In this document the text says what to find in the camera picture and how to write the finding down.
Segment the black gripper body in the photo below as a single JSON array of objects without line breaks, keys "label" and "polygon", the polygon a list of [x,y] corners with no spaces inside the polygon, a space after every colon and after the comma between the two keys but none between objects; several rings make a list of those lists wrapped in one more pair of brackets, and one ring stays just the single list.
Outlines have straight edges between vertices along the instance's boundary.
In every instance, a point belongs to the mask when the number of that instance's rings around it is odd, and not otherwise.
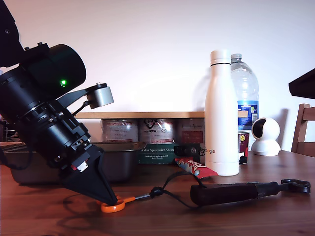
[{"label": "black gripper body", "polygon": [[19,171],[19,182],[62,182],[86,170],[102,152],[89,141],[87,128],[59,102],[19,103],[18,134],[36,152],[31,164]]}]

